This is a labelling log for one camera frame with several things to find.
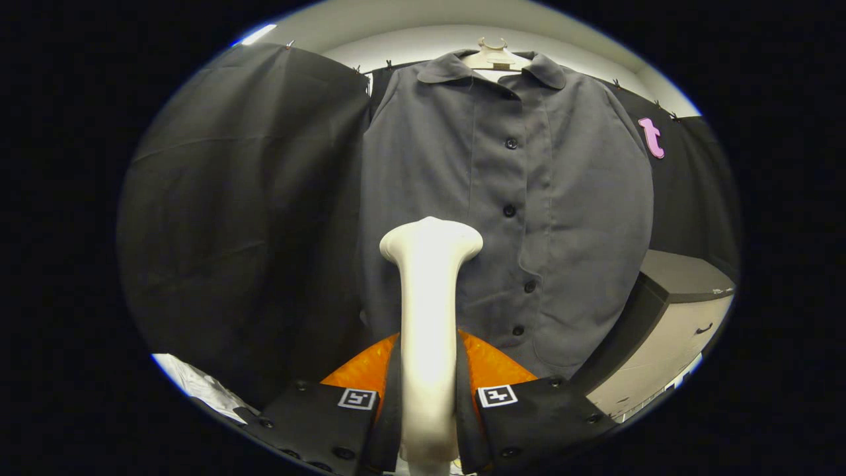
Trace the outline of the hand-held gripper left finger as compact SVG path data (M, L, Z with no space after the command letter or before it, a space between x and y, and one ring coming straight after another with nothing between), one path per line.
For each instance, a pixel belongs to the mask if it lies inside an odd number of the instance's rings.
M338 475L395 471L401 440L400 338L372 344L318 383L296 380L243 431L287 457Z

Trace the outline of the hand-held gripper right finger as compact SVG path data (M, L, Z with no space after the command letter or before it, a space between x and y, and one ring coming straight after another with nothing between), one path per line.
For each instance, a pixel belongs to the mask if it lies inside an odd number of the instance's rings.
M464 474L523 475L574 457L619 425L565 377L537 377L457 332L457 452Z

